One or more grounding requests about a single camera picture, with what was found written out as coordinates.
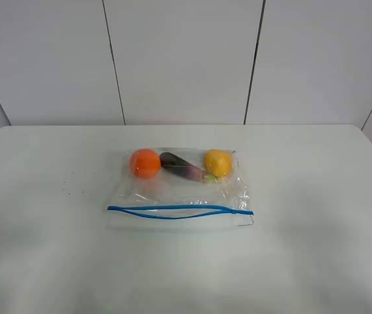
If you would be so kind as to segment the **clear zip bag blue seal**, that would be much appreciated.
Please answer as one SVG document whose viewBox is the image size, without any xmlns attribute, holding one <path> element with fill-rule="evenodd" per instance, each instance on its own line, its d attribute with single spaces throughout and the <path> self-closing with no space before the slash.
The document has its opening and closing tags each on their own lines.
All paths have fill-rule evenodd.
<svg viewBox="0 0 372 314">
<path fill-rule="evenodd" d="M 158 155 L 171 152 L 206 171 L 204 156 L 210 149 L 148 149 Z M 218 183 L 204 184 L 172 175 L 162 167 L 151 179 L 136 177 L 130 170 L 129 160 L 137 150 L 119 157 L 121 168 L 103 208 L 112 226 L 208 231 L 253 225 L 250 191 L 243 181 L 235 151 L 226 150 L 233 160 L 229 175 L 216 177 Z"/>
</svg>

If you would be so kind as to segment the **purple eggplant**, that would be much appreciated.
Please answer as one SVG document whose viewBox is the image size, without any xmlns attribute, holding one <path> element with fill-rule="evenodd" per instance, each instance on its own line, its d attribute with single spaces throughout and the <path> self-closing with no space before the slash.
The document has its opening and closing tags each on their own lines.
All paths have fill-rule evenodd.
<svg viewBox="0 0 372 314">
<path fill-rule="evenodd" d="M 219 182 L 211 173 L 194 166 L 171 152 L 163 152 L 159 155 L 159 158 L 161 167 L 172 175 L 204 184 Z"/>
</svg>

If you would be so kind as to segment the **yellow pear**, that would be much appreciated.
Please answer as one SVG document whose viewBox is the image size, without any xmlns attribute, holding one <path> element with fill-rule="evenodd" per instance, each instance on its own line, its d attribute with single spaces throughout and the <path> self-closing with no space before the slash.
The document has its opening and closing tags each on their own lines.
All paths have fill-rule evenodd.
<svg viewBox="0 0 372 314">
<path fill-rule="evenodd" d="M 210 149 L 204 156 L 204 167 L 215 177 L 223 178 L 229 175 L 233 168 L 232 156 L 226 150 Z"/>
</svg>

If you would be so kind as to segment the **orange fruit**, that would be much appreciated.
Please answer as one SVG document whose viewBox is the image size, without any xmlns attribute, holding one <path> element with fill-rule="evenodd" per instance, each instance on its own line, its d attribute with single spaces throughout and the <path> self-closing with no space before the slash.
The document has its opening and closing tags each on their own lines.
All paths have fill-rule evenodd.
<svg viewBox="0 0 372 314">
<path fill-rule="evenodd" d="M 148 148 L 142 148 L 135 151 L 129 160 L 131 172 L 138 178 L 151 179 L 160 170 L 159 155 Z"/>
</svg>

